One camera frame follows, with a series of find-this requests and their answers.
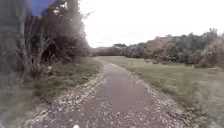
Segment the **sky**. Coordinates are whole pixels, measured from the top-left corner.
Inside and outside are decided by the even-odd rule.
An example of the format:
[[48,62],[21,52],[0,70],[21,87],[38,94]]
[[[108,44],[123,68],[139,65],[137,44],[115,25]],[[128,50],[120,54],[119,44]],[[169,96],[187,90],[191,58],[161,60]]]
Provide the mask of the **sky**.
[[136,44],[156,36],[224,32],[223,0],[81,0],[92,47]]
[[28,6],[32,10],[34,16],[40,16],[42,11],[47,9],[48,6],[56,0],[30,0]]

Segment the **dry grass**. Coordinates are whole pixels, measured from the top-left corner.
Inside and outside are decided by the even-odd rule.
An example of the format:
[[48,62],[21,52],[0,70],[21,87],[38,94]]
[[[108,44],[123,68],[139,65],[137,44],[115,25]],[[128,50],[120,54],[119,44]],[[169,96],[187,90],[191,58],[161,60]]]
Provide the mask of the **dry grass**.
[[224,72],[221,69],[149,64],[143,59],[124,57],[99,58],[134,72],[144,81],[173,96],[197,115],[192,117],[196,123],[202,120],[199,117],[208,115],[217,125],[224,127]]

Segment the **grass verge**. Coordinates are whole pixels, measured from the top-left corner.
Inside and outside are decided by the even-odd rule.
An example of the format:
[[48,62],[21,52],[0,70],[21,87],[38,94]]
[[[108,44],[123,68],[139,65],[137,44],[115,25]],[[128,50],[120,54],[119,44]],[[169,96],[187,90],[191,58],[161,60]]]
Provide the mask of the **grass verge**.
[[224,127],[224,72],[218,68],[195,69],[184,65],[149,64],[144,59],[98,57],[138,75],[145,82],[171,95],[186,109],[186,118],[200,127]]
[[20,85],[3,88],[0,94],[0,127],[17,127],[18,119],[40,103],[52,103],[66,89],[86,83],[99,72],[100,64],[93,58],[85,58],[80,63],[52,65],[52,75]]

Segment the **foliage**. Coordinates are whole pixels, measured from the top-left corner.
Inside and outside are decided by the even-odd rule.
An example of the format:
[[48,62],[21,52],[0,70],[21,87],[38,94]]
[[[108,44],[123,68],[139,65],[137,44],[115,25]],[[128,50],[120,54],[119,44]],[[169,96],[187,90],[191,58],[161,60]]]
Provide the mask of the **foliage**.
[[154,59],[155,63],[195,64],[195,67],[223,67],[223,35],[210,29],[202,35],[157,37],[146,43],[130,45],[123,50],[123,56]]
[[29,72],[36,76],[41,65],[62,60],[68,62],[88,55],[82,16],[77,0],[53,4],[41,17],[28,12],[25,45]]

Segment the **path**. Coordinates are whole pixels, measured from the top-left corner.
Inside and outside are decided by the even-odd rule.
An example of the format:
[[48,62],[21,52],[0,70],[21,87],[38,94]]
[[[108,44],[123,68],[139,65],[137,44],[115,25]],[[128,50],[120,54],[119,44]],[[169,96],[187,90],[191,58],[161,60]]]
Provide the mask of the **path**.
[[171,99],[127,70],[103,62],[102,73],[26,122],[32,128],[185,128]]

